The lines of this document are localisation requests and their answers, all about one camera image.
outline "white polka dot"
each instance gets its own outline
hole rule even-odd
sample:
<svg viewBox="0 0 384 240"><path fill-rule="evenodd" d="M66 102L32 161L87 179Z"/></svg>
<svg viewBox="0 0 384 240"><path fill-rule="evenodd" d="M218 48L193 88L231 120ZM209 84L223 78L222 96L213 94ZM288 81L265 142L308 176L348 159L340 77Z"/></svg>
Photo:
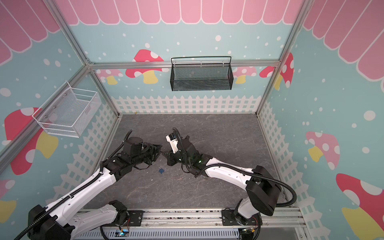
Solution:
<svg viewBox="0 0 384 240"><path fill-rule="evenodd" d="M6 146L6 145L8 145L10 142L11 142L11 140L3 140L3 141L1 142L1 144L4 145L4 146Z"/></svg>
<svg viewBox="0 0 384 240"><path fill-rule="evenodd" d="M33 159L35 157L35 150L36 149L32 149L32 150L29 150L26 154L25 154L25 160L29 163L33 163Z"/></svg>
<svg viewBox="0 0 384 240"><path fill-rule="evenodd" d="M376 186L373 186L369 183L366 183L364 181L360 180L361 187L369 194L371 195L380 195L382 192L381 188L378 188Z"/></svg>
<svg viewBox="0 0 384 240"><path fill-rule="evenodd" d="M356 203L357 206L360 205L360 199L359 197L357 196L356 193L354 193L353 191L347 189L347 190L344 190L343 193L349 198L352 200L352 202Z"/></svg>
<svg viewBox="0 0 384 240"><path fill-rule="evenodd" d="M369 110L364 113L364 119L367 121L372 121L375 117L376 113L374 111Z"/></svg>
<svg viewBox="0 0 384 240"><path fill-rule="evenodd" d="M33 108L22 108L20 111L25 116L31 116L35 112Z"/></svg>
<svg viewBox="0 0 384 240"><path fill-rule="evenodd" d="M363 147L363 148L362 148L362 152L363 152L363 153L369 153L369 148L367 148L367 147Z"/></svg>
<svg viewBox="0 0 384 240"><path fill-rule="evenodd" d="M8 88L0 88L0 94L4 97L9 97L11 95L11 91Z"/></svg>
<svg viewBox="0 0 384 240"><path fill-rule="evenodd" d="M323 148L324 151L328 151L329 150L329 146L326 143L323 144L322 148Z"/></svg>
<svg viewBox="0 0 384 240"><path fill-rule="evenodd" d="M156 53L151 52L151 57L153 57L153 58L158 58L159 56L158 56Z"/></svg>
<svg viewBox="0 0 384 240"><path fill-rule="evenodd" d="M328 163L328 167L329 167L331 170L334 170L334 169L335 169L335 165L334 165L332 162L329 162L329 163Z"/></svg>

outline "light blue wall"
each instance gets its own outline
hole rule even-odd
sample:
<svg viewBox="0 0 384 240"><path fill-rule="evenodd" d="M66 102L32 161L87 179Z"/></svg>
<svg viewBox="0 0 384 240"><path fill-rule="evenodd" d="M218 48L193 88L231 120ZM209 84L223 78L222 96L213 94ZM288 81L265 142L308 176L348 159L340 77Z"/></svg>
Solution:
<svg viewBox="0 0 384 240"><path fill-rule="evenodd" d="M281 127L281 134L285 135L285 143L289 143L288 150L293 154L293 161L297 162L298 172L303 173L302 182L309 185L309 196L304 200L299 195L298 205L304 209L304 219L313 236L323 231L319 229L319 222L313 221L316 210L322 214L317 214L321 217L322 226L330 230L330 240L358 240L354 231L372 232L373 226L359 229L348 224L342 208L356 209L358 206L340 190L336 175L346 174L384 188L384 93L380 82L367 81L356 71L356 64L345 63L337 50L329 50L311 31L301 31L291 52L295 66L292 83L289 88L281 85L279 91L274 89L267 102L278 127ZM374 111L376 117L366 120L364 114L367 111ZM312 160L308 149L314 146L307 141L307 132L322 132L336 137L340 161L334 170L328 167L324 156L319 162ZM364 153L364 147L369 149L368 153ZM359 185L348 187L354 189ZM372 201L374 211L383 213L382 202L374 202L374 196L370 196L360 201ZM315 209L311 211L308 211L308 204L303 204L308 202L308 197L314 198ZM323 231L321 236L314 240L325 239L327 231Z"/></svg>
<svg viewBox="0 0 384 240"><path fill-rule="evenodd" d="M140 49L149 49L164 61L181 56L219 55L239 60L278 59L291 25L241 22L235 25L222 22L147 25L141 22L91 26L79 23L71 28L91 61L127 62L132 61Z"/></svg>
<svg viewBox="0 0 384 240"><path fill-rule="evenodd" d="M96 86L88 76L76 87L97 91ZM47 159L40 151L35 151L32 166L26 173L15 175L11 166L8 166L0 175L0 181L13 180L15 182L14 186L1 198L0 207L4 206L4 202L16 201L16 209L9 219L5 223L0 223L2 239L14 239L19 232L27 227L28 212L34 206L38 204L46 206L47 203L62 197L63 194L76 186L70 183L80 184L91 174L99 157L98 152L102 148L97 144L92 145L92 139L96 139L95 136L100 134L97 141L104 144L115 119L111 117L113 116L112 110L105 105L105 100L102 97L101 99L102 105L99 111L80 138L57 136L59 144L50 158ZM103 131L97 127L98 123L104 127Z"/></svg>
<svg viewBox="0 0 384 240"><path fill-rule="evenodd" d="M10 96L0 95L2 124L10 113L18 109L40 107L81 66L61 31L49 33L40 43L33 42L33 46L24 53L14 52L12 60L0 66L0 89L6 88L11 92ZM4 140L7 138L2 125L0 141Z"/></svg>

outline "black mesh basket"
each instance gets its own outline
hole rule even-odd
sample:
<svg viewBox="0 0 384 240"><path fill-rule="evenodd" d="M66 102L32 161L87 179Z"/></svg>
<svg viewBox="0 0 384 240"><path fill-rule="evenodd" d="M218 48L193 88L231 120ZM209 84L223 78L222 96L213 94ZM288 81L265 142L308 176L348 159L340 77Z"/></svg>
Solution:
<svg viewBox="0 0 384 240"><path fill-rule="evenodd" d="M172 91L231 90L230 56L171 58Z"/></svg>

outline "black cable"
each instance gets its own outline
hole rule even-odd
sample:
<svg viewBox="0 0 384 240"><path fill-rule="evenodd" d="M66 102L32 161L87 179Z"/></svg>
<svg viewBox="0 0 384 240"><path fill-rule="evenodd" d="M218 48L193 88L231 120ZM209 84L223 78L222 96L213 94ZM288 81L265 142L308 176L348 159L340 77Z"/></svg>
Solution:
<svg viewBox="0 0 384 240"><path fill-rule="evenodd" d="M105 239L105 240L109 240L109 238L105 235L104 233L104 230L103 230L103 226L101 225L100 226L100 233L101 233L101 236Z"/></svg>
<svg viewBox="0 0 384 240"><path fill-rule="evenodd" d="M113 157L124 145L124 142L128 139L129 135L131 134L132 130L129 130L129 132L127 133L127 135L125 136L123 142L120 144L120 146L115 150L113 151L113 153L107 158L107 159L110 159L111 157ZM79 187L78 189L74 190L73 192L69 193L66 197L64 197L63 199L61 199L58 203L56 203L55 205L53 205L50 209L46 210L45 213L43 213L40 217L38 217L35 221L33 221L26 229L24 229L21 233L19 233L19 235L16 236L16 238L14 240L20 240L25 234L27 234L30 230L32 230L32 228L34 228L36 225L40 224L40 222L42 220L44 220L45 218L48 217L48 215L53 211L55 210L58 206L60 206L61 204L63 204L64 202L66 202L68 199L72 198L75 194L77 194L78 192L82 191L83 189L85 189L86 187L88 187L89 185L91 185L92 183L94 183L97 179L99 179L99 177L103 174L103 162L100 162L100 170L99 170L99 173L91 180L89 181L88 183L86 183L85 185Z"/></svg>
<svg viewBox="0 0 384 240"><path fill-rule="evenodd" d="M294 204L296 202L296 199L297 199L296 192L293 190L293 188L291 186L289 186L285 182L279 181L277 179L265 177L265 176L260 175L260 174L254 174L254 173L250 173L250 172L247 172L247 171L244 171L244 170L240 170L240 169L238 169L238 168L236 168L236 167L234 167L232 165L228 165L228 164L216 163L216 164L211 164L211 165L205 166L197 175L195 175L195 177L201 175L205 170L207 170L210 167L226 167L226 168L232 169L232 170L234 170L236 172L239 172L239 173L241 173L243 175L248 175L248 176L251 176L251 177L264 179L264 180L267 180L267 181L271 181L271 182L277 183L277 184L279 184L282 187L285 187L286 189L288 189L292 193L292 199L289 200L288 202L276 204L276 207L288 207L288 206L290 206L290 205L292 205L292 204Z"/></svg>

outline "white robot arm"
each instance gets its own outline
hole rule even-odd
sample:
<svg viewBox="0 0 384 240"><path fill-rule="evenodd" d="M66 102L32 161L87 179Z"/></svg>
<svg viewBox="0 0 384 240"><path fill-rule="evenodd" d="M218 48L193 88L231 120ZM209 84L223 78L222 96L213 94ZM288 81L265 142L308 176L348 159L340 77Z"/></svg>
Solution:
<svg viewBox="0 0 384 240"><path fill-rule="evenodd" d="M31 240L72 240L104 224L114 223L118 226L127 224L129 212L118 201L112 201L102 208L85 214L77 214L77 212L105 188L131 172L133 167L137 168L137 164L145 162L151 165L156 161L162 146L143 143L139 137L128 139L131 132L132 130L127 133L122 144L100 163L100 169L86 181L45 208L37 205L30 210L29 226L15 240L21 239L25 234L28 234ZM248 193L248 197L240 200L236 209L230 212L237 224L250 225L251 218L257 217L260 226L262 224L260 212L272 215L275 207L286 207L296 201L294 190L285 183L273 179L261 166L255 169L237 167L221 162L215 157L200 154L189 142L189 136L182 139L176 128L172 134L166 136L166 139L172 148L170 151L163 152L169 166L179 162L186 166L187 173L192 173L195 177L202 175L219 178L237 185ZM115 156L122 147L124 147L122 153ZM279 185L292 192L292 200L277 204L281 192Z"/></svg>

